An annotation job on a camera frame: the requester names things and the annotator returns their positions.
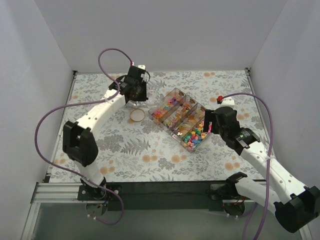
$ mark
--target white wall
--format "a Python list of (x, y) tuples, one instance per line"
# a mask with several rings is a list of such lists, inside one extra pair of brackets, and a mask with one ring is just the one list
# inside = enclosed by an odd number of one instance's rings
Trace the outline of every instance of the white wall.
[[(17, 240), (46, 164), (34, 147), (41, 116), (66, 102), (72, 71), (33, 0), (0, 0), (0, 239)], [(61, 112), (44, 124), (50, 157)]]
[[(243, 70), (287, 0), (35, 0), (73, 70), (100, 72), (121, 48), (149, 71)], [(104, 65), (126, 71), (119, 53)]]
[[(252, 66), (257, 95), (270, 107), (278, 160), (320, 188), (320, 1), (288, 0)], [(320, 217), (309, 224), (320, 238)]]

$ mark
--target purple hose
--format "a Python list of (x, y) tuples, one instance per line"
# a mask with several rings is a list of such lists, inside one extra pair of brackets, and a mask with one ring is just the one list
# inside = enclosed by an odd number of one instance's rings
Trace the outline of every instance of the purple hose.
[[(103, 67), (101, 66), (101, 61), (100, 61), (101, 55), (102, 55), (103, 53), (105, 53), (105, 52), (107, 52), (107, 51), (111, 51), (111, 50), (114, 50), (114, 51), (118, 51), (118, 52), (123, 53), (123, 54), (130, 60), (130, 64), (131, 64), (131, 65), (133, 64), (131, 58), (130, 58), (126, 53), (124, 53), (123, 51), (121, 51), (120, 49), (117, 49), (117, 48), (107, 48), (107, 49), (103, 50), (103, 51), (99, 54), (99, 56), (98, 56), (98, 64), (99, 64), (99, 67), (101, 68), (102, 72), (103, 72), (109, 79), (111, 79), (114, 83), (116, 83), (116, 85), (117, 85), (117, 91), (116, 91), (116, 93), (115, 93), (114, 95), (108, 97), (108, 98), (107, 98), (108, 101), (111, 100), (111, 99), (113, 99), (113, 98), (120, 92), (120, 85), (119, 85), (119, 83), (118, 83), (115, 79), (113, 79), (109, 74), (107, 74), (107, 72), (106, 72), (106, 71), (103, 69)], [(74, 171), (74, 170), (68, 169), (68, 168), (63, 167), (63, 166), (59, 166), (59, 165), (51, 162), (50, 160), (48, 160), (48, 159), (40, 152), (39, 145), (38, 145), (38, 133), (39, 133), (39, 128), (40, 128), (42, 122), (43, 122), (50, 114), (52, 114), (53, 112), (55, 112), (55, 111), (57, 111), (57, 110), (65, 109), (65, 108), (68, 108), (68, 107), (81, 106), (81, 105), (90, 105), (90, 104), (100, 104), (100, 103), (105, 103), (105, 102), (106, 102), (106, 100), (105, 100), (105, 99), (102, 99), (102, 100), (97, 100), (97, 101), (88, 101), (88, 102), (78, 102), (78, 103), (66, 104), (66, 105), (63, 105), (63, 106), (58, 106), (58, 107), (50, 110), (49, 112), (47, 112), (47, 113), (40, 119), (39, 123), (37, 124), (37, 126), (36, 126), (36, 128), (35, 128), (35, 133), (34, 133), (34, 146), (35, 146), (35, 150), (36, 150), (36, 152), (39, 154), (39, 156), (40, 156), (46, 163), (48, 163), (48, 164), (50, 164), (50, 165), (52, 165), (52, 166), (54, 166), (54, 167), (56, 167), (56, 168), (59, 168), (59, 169), (62, 169), (62, 170), (71, 172), (71, 173), (73, 173), (73, 174), (76, 174), (76, 175), (80, 176), (81, 178), (85, 178), (85, 176), (83, 176), (83, 175), (82, 175), (81, 173), (79, 173), (79, 172), (76, 172), (76, 171)], [(94, 182), (90, 181), (89, 179), (86, 179), (86, 180), (87, 180), (89, 183), (91, 183), (92, 185), (96, 186), (97, 188), (100, 188), (100, 189), (102, 189), (102, 190), (104, 190), (104, 191), (106, 191), (106, 192), (109, 192), (109, 193), (115, 195), (115, 196), (119, 199), (120, 204), (121, 204), (121, 214), (120, 214), (119, 218), (118, 218), (116, 221), (114, 221), (114, 222), (108, 222), (108, 221), (105, 221), (105, 220), (103, 220), (103, 219), (101, 219), (101, 218), (99, 218), (99, 217), (95, 217), (95, 216), (93, 216), (93, 215), (89, 215), (89, 216), (92, 217), (92, 218), (95, 218), (96, 220), (98, 220), (98, 221), (100, 221), (100, 222), (102, 222), (102, 223), (104, 223), (104, 224), (106, 224), (106, 225), (115, 225), (115, 224), (117, 224), (118, 222), (120, 222), (120, 220), (122, 219), (122, 217), (123, 217), (123, 215), (124, 215), (124, 213), (125, 213), (125, 206), (124, 206), (124, 202), (122, 201), (121, 197), (120, 197), (118, 194), (116, 194), (114, 191), (112, 191), (112, 190), (110, 190), (110, 189), (108, 189), (108, 188), (105, 188), (105, 187), (103, 187), (103, 186), (100, 186), (100, 185), (98, 185), (98, 184), (95, 184)]]
[[(248, 95), (248, 96), (251, 96), (251, 97), (254, 97), (254, 98), (258, 99), (264, 105), (266, 111), (268, 112), (269, 120), (270, 120), (270, 144), (269, 144), (269, 149), (268, 149), (267, 155), (268, 155), (268, 157), (270, 157), (271, 156), (271, 152), (272, 152), (272, 146), (274, 144), (274, 125), (273, 125), (271, 113), (270, 113), (270, 110), (269, 110), (267, 104), (260, 97), (258, 97), (256, 95), (253, 95), (251, 93), (245, 93), (245, 92), (232, 93), (232, 94), (229, 94), (229, 95), (224, 96), (222, 98), (225, 99), (225, 98), (236, 96), (236, 95)], [(267, 213), (268, 213), (269, 188), (270, 188), (270, 158), (268, 158), (266, 160), (266, 179), (265, 179), (265, 181), (266, 181), (266, 190), (265, 190), (264, 209), (263, 209), (263, 214), (262, 214), (262, 218), (261, 218), (258, 230), (256, 231), (256, 234), (255, 234), (255, 236), (253, 238), (254, 240), (258, 239), (258, 237), (259, 237), (259, 235), (261, 233), (261, 230), (262, 230), (262, 228), (264, 226), (264, 223), (265, 223), (265, 220), (266, 220), (266, 217), (267, 217)], [(247, 227), (248, 227), (249, 221), (250, 221), (250, 217), (246, 220), (246, 223), (245, 223), (244, 228), (243, 228), (243, 233), (242, 233), (242, 239), (243, 240), (245, 240), (246, 231), (247, 231)]]

